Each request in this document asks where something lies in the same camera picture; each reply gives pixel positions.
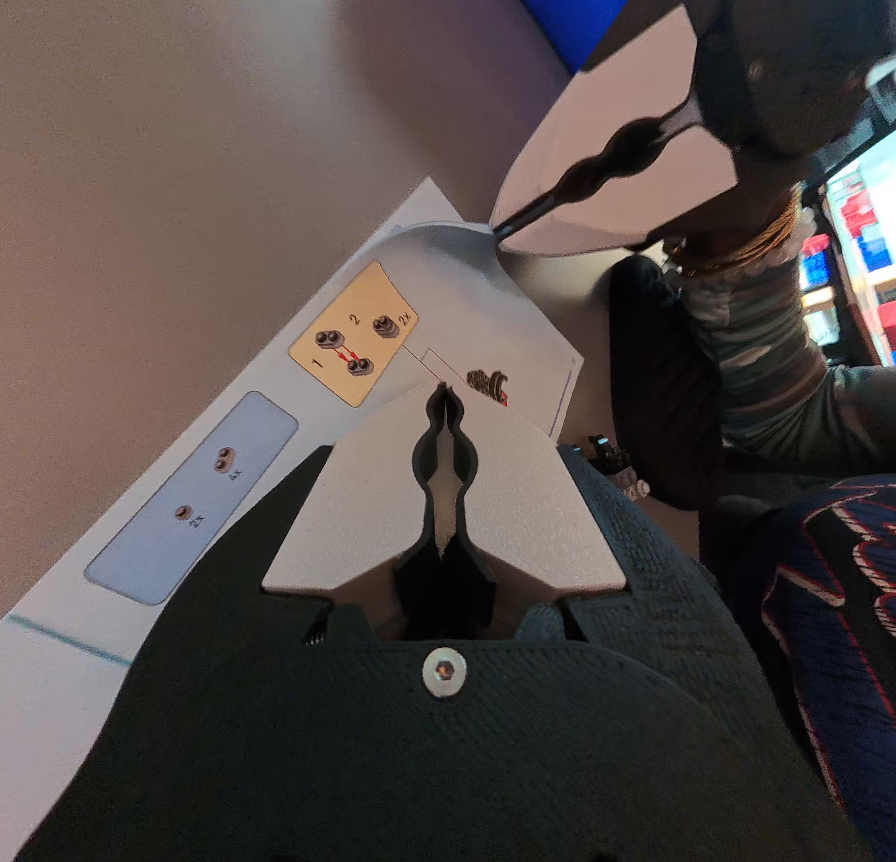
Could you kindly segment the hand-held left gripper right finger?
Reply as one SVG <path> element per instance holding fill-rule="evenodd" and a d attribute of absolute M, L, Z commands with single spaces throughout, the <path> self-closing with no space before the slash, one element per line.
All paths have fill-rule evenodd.
<path fill-rule="evenodd" d="M 464 386 L 450 386 L 455 532 L 494 578 L 493 626 L 534 605 L 624 591 L 626 576 L 595 515 L 539 427 Z"/>

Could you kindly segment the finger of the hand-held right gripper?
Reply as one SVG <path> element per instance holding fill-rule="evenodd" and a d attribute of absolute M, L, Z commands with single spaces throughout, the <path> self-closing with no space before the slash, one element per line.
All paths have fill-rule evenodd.
<path fill-rule="evenodd" d="M 498 194 L 498 241 L 548 257 L 633 247 L 736 180 L 732 151 L 697 121 L 672 132 L 661 121 L 544 124 Z"/>
<path fill-rule="evenodd" d="M 611 132 L 627 121 L 687 112 L 696 50 L 693 25 L 679 5 L 593 70 L 579 72 L 538 129 L 569 121 Z M 492 222 L 498 226 L 498 199 Z"/>

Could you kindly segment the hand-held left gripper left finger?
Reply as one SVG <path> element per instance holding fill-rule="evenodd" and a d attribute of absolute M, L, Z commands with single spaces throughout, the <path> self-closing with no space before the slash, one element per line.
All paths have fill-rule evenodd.
<path fill-rule="evenodd" d="M 434 544 L 429 483 L 444 390 L 416 386 L 332 447 L 263 577 L 266 592 L 354 604 L 369 621 L 407 618 L 395 567 Z"/>

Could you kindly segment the grey toy brick model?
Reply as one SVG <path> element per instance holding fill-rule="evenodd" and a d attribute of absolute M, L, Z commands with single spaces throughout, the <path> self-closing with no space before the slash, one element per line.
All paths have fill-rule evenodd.
<path fill-rule="evenodd" d="M 603 433 L 589 435 L 585 444 L 559 443 L 556 446 L 570 471 L 580 494 L 588 500 L 593 479 L 585 470 L 600 475 L 607 484 L 631 502 L 638 503 L 651 495 L 651 486 L 634 469 L 631 454 Z"/>

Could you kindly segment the person's right forearm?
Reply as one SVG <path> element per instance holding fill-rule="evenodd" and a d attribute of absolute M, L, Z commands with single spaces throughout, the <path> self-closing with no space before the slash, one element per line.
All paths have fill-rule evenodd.
<path fill-rule="evenodd" d="M 894 473 L 894 367 L 827 362 L 805 324 L 799 267 L 796 257 L 681 279 L 696 341 L 721 375 L 723 437 L 795 473 Z"/>

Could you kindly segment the grey desk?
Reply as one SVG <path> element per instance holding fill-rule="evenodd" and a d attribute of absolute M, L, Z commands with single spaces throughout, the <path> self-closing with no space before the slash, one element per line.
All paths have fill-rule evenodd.
<path fill-rule="evenodd" d="M 568 80 L 520 0 L 2 0 L 2 613 L 425 178 Z"/>

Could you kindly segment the person's right hand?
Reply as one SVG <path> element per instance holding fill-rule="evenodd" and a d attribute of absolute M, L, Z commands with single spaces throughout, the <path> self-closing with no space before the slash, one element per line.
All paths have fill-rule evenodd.
<path fill-rule="evenodd" d="M 793 187 L 810 171 L 812 154 L 770 155 L 745 147 L 735 151 L 737 183 L 733 189 L 662 224 L 646 240 L 624 245 L 642 252 L 666 240 L 694 241 L 698 248 L 728 251 L 761 234 L 790 206 Z"/>

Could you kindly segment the black mesh cushion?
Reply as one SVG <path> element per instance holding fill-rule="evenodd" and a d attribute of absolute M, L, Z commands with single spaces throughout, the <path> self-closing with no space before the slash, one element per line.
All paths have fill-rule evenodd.
<path fill-rule="evenodd" d="M 616 440 L 660 502 L 698 511 L 723 474 L 721 377 L 677 291 L 644 255 L 609 273 L 610 393 Z"/>

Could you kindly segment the shelf of coloured boxes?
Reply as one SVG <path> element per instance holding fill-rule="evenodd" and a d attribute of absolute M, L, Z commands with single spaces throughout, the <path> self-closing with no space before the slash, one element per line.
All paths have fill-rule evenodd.
<path fill-rule="evenodd" d="M 812 160 L 816 227 L 799 267 L 805 325 L 828 363 L 894 366 L 894 125 L 862 115 Z"/>

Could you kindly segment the navy printed clothing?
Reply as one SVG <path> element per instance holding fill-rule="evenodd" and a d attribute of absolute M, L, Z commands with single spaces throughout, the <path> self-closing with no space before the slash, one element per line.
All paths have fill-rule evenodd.
<path fill-rule="evenodd" d="M 895 481 L 843 480 L 746 529 L 728 603 L 875 860 L 895 859 Z"/>

